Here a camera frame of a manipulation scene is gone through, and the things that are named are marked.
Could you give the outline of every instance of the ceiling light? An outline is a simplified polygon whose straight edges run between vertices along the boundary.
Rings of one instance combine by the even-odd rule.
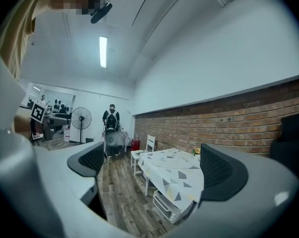
[[[106,47],[108,38],[100,37],[100,64],[101,67],[106,68]]]

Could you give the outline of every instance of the black backpack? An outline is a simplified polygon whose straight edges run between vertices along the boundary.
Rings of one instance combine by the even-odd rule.
[[[106,118],[106,129],[116,129],[118,119],[116,114],[118,112],[115,110],[114,113],[111,113],[111,110],[108,110],[108,117]]]

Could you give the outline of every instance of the stand fan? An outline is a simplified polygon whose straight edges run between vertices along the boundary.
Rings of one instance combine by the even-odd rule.
[[[90,126],[91,121],[91,113],[85,108],[76,108],[72,112],[71,123],[80,130],[80,144],[82,144],[82,130]]]

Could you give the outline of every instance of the white tablecloth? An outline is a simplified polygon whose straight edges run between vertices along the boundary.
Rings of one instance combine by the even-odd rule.
[[[204,178],[200,162],[192,154],[168,149],[141,154],[138,162],[157,189],[175,206],[185,210],[199,202]]]

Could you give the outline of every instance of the red brick wall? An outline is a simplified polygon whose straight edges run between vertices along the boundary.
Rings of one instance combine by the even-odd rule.
[[[280,135],[280,119],[299,113],[299,80],[180,108],[137,115],[135,135],[146,146],[156,137],[155,150],[191,152],[201,143],[269,155]]]

